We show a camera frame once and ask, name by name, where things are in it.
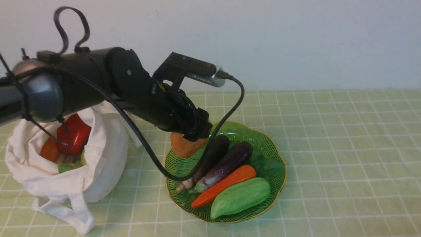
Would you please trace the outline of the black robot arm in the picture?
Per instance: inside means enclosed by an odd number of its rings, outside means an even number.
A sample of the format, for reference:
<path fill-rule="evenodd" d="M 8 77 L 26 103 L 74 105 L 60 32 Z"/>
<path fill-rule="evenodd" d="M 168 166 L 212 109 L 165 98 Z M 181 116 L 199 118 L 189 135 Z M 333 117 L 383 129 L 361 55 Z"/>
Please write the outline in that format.
<path fill-rule="evenodd" d="M 25 59 L 12 68 L 25 90 L 29 114 L 37 122 L 53 122 L 104 101 L 166 132 L 189 141 L 207 138 L 212 125 L 209 114 L 196 108 L 183 91 L 173 90 L 143 68 L 133 50 L 121 47 L 77 52 L 62 56 L 51 51 Z"/>

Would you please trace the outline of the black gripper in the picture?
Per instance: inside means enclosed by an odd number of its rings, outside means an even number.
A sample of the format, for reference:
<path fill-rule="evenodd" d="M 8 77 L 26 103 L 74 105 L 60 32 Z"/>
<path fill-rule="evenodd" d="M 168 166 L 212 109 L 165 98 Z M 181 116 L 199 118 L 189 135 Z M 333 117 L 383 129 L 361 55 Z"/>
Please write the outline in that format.
<path fill-rule="evenodd" d="M 209 114 L 185 94 L 167 91 L 156 81 L 117 81 L 115 95 L 124 110 L 162 131 L 183 134 L 192 142 L 210 135 Z"/>

